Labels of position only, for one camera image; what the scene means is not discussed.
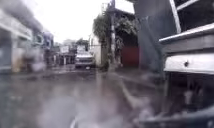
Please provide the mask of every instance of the building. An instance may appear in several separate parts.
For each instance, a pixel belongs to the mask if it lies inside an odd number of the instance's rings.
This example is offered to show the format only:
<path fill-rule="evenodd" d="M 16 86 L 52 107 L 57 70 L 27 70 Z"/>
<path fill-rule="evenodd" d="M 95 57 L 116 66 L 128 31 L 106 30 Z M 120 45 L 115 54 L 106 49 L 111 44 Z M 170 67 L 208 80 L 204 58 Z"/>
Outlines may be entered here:
<path fill-rule="evenodd" d="M 130 29 L 133 29 L 136 31 L 135 26 L 135 16 L 133 12 L 124 11 L 121 9 L 118 9 L 116 7 L 115 9 L 115 17 L 116 19 L 124 19 L 125 22 L 134 23 L 131 25 Z M 138 67 L 139 66 L 139 47 L 138 47 L 138 41 L 137 41 L 137 32 L 134 33 L 127 33 L 126 31 L 123 31 L 124 23 L 119 24 L 119 26 L 116 26 L 115 32 L 116 32 L 116 47 L 118 47 L 119 50 L 117 54 L 119 54 L 117 57 L 118 62 L 120 62 L 121 66 L 123 67 Z"/>
<path fill-rule="evenodd" d="M 0 1 L 0 72 L 27 69 L 27 57 L 37 55 L 37 60 L 43 59 L 42 30 L 41 24 L 22 1 Z"/>
<path fill-rule="evenodd" d="M 54 51 L 52 50 L 54 47 L 54 36 L 48 30 L 43 30 L 42 35 L 43 44 L 41 48 L 44 50 L 44 61 L 46 67 L 50 68 L 54 63 Z"/>

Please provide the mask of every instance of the sign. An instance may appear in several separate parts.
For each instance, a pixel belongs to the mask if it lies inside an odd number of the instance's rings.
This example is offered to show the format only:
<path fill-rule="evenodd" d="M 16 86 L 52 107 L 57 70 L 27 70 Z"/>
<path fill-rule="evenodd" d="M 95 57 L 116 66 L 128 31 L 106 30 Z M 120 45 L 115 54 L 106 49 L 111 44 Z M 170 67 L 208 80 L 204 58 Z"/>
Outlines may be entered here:
<path fill-rule="evenodd" d="M 33 39 L 32 31 L 29 28 L 6 14 L 2 9 L 0 9 L 0 27 L 28 40 Z"/>
<path fill-rule="evenodd" d="M 68 53 L 69 46 L 60 46 L 60 53 Z"/>

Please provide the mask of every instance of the roof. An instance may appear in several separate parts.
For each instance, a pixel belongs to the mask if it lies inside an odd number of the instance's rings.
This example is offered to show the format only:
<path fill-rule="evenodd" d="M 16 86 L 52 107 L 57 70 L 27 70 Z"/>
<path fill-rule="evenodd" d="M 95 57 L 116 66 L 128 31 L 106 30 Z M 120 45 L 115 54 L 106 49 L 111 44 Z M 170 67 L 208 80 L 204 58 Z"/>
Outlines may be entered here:
<path fill-rule="evenodd" d="M 21 0 L 0 0 L 0 7 L 25 26 L 36 31 L 42 31 L 42 25 L 34 18 L 32 12 Z"/>

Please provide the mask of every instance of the concrete wall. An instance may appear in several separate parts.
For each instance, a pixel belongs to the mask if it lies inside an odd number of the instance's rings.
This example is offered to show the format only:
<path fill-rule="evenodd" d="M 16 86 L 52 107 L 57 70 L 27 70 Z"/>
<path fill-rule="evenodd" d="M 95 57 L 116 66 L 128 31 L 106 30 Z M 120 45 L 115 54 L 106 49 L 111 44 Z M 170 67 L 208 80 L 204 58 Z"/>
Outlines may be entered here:
<path fill-rule="evenodd" d="M 176 34 L 169 0 L 137 0 L 134 3 L 140 48 L 140 67 L 163 70 L 160 38 Z"/>
<path fill-rule="evenodd" d="M 102 65 L 102 47 L 96 36 L 93 36 L 89 41 L 90 49 L 89 51 L 95 57 L 96 66 L 100 67 Z"/>

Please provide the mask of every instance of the wall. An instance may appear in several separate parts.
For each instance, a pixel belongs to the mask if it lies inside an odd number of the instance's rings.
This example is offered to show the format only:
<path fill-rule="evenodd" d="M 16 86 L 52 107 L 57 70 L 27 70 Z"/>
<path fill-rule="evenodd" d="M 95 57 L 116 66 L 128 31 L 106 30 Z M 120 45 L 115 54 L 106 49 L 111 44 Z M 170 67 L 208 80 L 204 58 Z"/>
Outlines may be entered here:
<path fill-rule="evenodd" d="M 140 67 L 163 71 L 160 38 L 176 33 L 169 0 L 137 0 L 134 3 L 140 48 Z"/>
<path fill-rule="evenodd" d="M 127 46 L 122 49 L 123 67 L 138 67 L 139 48 L 137 46 Z"/>
<path fill-rule="evenodd" d="M 94 55 L 95 58 L 95 64 L 98 67 L 101 67 L 102 64 L 102 53 L 101 53 L 101 44 L 99 43 L 99 40 L 96 36 L 93 36 L 90 41 L 90 52 Z"/>
<path fill-rule="evenodd" d="M 11 35 L 0 29 L 0 72 L 11 72 Z"/>

